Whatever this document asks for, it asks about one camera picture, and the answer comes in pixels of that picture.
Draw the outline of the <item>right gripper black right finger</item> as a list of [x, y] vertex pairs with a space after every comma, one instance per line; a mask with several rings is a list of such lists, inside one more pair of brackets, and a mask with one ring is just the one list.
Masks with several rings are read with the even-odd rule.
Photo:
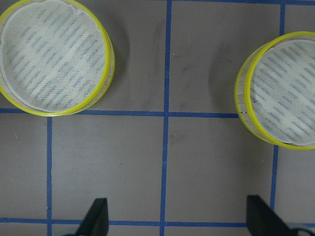
[[258, 195], [247, 195], [246, 225], [252, 236], [297, 236]]

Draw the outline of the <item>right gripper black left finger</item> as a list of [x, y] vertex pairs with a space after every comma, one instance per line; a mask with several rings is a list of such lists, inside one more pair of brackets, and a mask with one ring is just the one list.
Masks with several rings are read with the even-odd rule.
[[106, 236], [109, 231], [108, 203], [106, 198], [94, 200], [76, 236]]

